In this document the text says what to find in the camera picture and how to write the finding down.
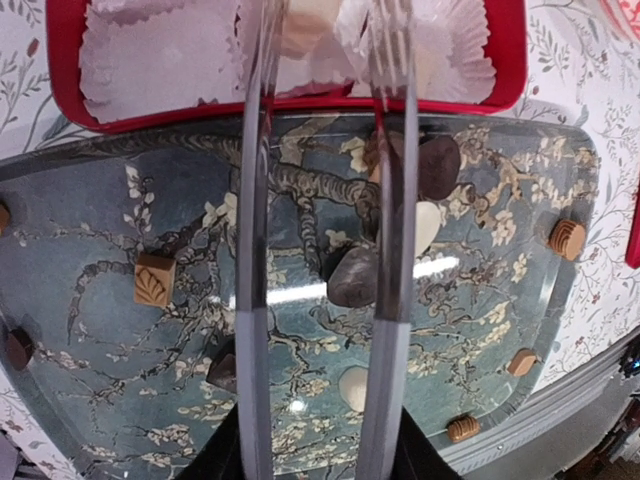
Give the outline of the dark oval chocolate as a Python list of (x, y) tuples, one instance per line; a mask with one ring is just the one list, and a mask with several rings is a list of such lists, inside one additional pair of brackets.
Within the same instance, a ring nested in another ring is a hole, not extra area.
[(376, 299), (378, 255), (375, 250), (355, 247), (338, 262), (327, 282), (327, 297), (340, 307), (361, 308)]
[(461, 154), (456, 141), (440, 136), (419, 146), (418, 198), (440, 201), (456, 188)]

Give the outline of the white oval chocolate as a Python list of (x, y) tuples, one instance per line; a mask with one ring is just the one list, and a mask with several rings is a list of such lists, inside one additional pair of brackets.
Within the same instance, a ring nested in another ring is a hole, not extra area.
[(422, 255), (431, 245), (441, 226), (439, 207), (429, 201), (416, 204), (415, 257)]

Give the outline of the dark square chocolate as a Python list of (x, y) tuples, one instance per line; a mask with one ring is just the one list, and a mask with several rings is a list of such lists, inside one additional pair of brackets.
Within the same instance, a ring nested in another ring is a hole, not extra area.
[(227, 343), (211, 360), (206, 382), (233, 394), (237, 393), (235, 344)]

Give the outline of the white rectangular chocolate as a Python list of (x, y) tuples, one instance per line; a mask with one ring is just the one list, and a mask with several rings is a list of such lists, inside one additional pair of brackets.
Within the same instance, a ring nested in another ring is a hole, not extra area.
[(282, 51), (290, 58), (302, 58), (333, 31), (340, 0), (291, 0), (282, 25)]
[(416, 92), (419, 99), (433, 97), (440, 85), (442, 56), (422, 45), (415, 47)]

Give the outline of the caramel chocolate top centre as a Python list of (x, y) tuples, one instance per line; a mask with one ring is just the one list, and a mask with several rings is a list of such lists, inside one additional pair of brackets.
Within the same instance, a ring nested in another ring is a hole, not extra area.
[(370, 137), (364, 146), (363, 161), (367, 167), (368, 180), (372, 183), (380, 183), (380, 157), (378, 142), (374, 136)]

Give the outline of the dark oval chocolate top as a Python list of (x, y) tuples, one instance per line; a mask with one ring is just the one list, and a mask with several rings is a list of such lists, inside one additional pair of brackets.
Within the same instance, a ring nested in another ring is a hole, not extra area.
[(418, 198), (440, 201), (456, 188), (461, 154), (456, 141), (440, 136), (419, 146)]

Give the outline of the caramel log chocolate bottom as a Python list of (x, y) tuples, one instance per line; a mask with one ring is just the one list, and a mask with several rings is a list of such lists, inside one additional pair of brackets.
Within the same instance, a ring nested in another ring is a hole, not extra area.
[(464, 414), (452, 419), (447, 424), (446, 430), (452, 443), (460, 443), (479, 434), (481, 424), (475, 416)]

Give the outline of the round ridged caramel chocolate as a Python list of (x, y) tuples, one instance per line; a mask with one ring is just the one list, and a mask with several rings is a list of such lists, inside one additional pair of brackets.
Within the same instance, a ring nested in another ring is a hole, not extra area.
[(586, 241), (585, 227), (570, 219), (559, 220), (552, 229), (549, 247), (568, 261), (575, 261)]

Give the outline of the round caramel chocolate top-left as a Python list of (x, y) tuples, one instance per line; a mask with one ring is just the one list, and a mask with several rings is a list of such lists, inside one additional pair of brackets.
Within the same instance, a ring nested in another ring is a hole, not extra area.
[(9, 227), (11, 221), (11, 214), (9, 209), (3, 204), (0, 204), (0, 235), (3, 235), (5, 230)]

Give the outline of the small dark chocolate left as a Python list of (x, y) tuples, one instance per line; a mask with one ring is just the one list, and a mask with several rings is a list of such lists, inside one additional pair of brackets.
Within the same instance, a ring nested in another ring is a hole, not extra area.
[(11, 330), (5, 343), (8, 360), (13, 369), (24, 370), (34, 354), (34, 343), (22, 328)]

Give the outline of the blue floral glass tray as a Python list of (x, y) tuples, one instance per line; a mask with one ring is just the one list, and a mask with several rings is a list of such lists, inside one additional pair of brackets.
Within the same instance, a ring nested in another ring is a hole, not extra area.
[[(271, 143), (267, 320), (274, 469), (353, 473), (361, 413), (338, 382), (369, 360), (374, 306), (340, 307), (327, 281), (352, 248), (375, 250), (378, 187), (363, 161), (367, 116), (280, 119)], [(140, 131), (1, 163), (1, 321), (35, 352), (10, 379), (51, 442), (88, 479), (171, 479), (232, 409), (206, 382), (234, 333), (236, 195), (242, 123)], [(404, 403), (439, 446), (471, 414), (491, 428), (541, 370), (507, 366), (554, 338), (574, 263), (548, 239), (586, 223), (599, 159), (575, 127), (428, 116), (421, 145), (459, 146), (438, 234), (418, 257)], [(165, 308), (134, 301), (141, 253), (176, 260)]]

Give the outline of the white paper cups liner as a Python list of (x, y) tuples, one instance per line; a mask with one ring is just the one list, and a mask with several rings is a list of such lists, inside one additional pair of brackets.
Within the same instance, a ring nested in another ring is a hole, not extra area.
[[(378, 24), (365, 1), (341, 1), (333, 31), (302, 58), (282, 57), (281, 97), (351, 85), (369, 95), (370, 36)], [(481, 1), (417, 1), (415, 44), (442, 56), (439, 89), (427, 99), (479, 103), (496, 69)], [(255, 1), (92, 1), (79, 53), (80, 90), (98, 122), (181, 110), (245, 97), (260, 22)]]

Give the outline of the red box lid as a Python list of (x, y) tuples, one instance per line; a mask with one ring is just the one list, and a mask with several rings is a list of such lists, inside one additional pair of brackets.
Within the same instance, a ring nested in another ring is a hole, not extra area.
[(632, 269), (640, 267), (640, 198), (636, 200), (625, 262)]

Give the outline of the red patterned small bowl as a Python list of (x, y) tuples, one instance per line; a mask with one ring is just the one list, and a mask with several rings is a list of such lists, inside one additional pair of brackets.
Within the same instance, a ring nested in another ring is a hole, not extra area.
[(602, 0), (614, 26), (630, 39), (639, 39), (639, 0)]

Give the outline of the aluminium front rail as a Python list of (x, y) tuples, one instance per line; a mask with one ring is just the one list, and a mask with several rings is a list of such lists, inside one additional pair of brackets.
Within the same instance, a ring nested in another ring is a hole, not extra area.
[(550, 479), (593, 449), (639, 387), (620, 372), (625, 338), (533, 394), (500, 425), (440, 450), (466, 479)]

